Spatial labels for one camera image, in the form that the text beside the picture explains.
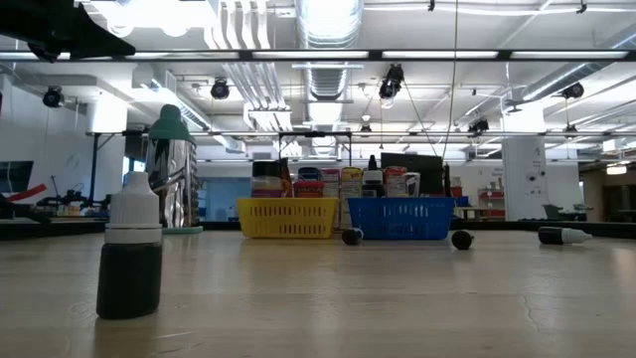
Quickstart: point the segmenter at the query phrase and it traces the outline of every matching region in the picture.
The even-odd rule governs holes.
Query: blue basket
[[[354,228],[365,240],[444,240],[453,198],[350,198]]]

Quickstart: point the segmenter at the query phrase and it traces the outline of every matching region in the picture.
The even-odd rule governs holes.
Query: fluorescent light
[[[128,60],[236,60],[239,53],[234,51],[176,51],[176,52],[138,52],[126,56]]]
[[[253,159],[197,159],[197,163],[247,163]]]
[[[334,163],[337,162],[338,159],[298,159],[293,162],[298,163]]]
[[[255,59],[365,59],[367,51],[257,51],[253,53]]]
[[[624,59],[627,51],[515,51],[512,59]]]
[[[218,134],[232,136],[278,136],[278,132],[220,132]]]
[[[494,59],[497,51],[384,51],[384,59]]]
[[[351,132],[354,136],[401,136],[401,135],[409,135],[410,133],[415,132]]]
[[[608,166],[605,172],[607,175],[621,175],[627,173],[627,167],[624,165]]]
[[[68,60],[71,58],[69,53],[61,53],[58,56],[58,60]],[[7,51],[0,52],[0,61],[25,61],[33,60],[39,61],[38,57],[30,51]]]
[[[292,64],[293,70],[361,70],[364,65],[356,64]]]

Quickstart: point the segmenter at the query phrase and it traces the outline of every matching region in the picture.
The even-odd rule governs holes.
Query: column
[[[502,129],[515,132],[546,130],[543,108],[528,103],[522,111],[504,113]],[[546,142],[542,136],[508,137],[502,141],[506,220],[545,219],[548,204]]]

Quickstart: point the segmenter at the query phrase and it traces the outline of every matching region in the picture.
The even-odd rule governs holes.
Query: table surface
[[[102,235],[0,242],[0,357],[633,357],[636,241],[164,241],[157,313],[95,315]]]

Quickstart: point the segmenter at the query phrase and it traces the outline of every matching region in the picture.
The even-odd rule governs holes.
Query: computer monitor
[[[442,194],[443,163],[441,157],[433,155],[382,153],[382,168],[400,166],[409,172],[419,173],[420,194]]]

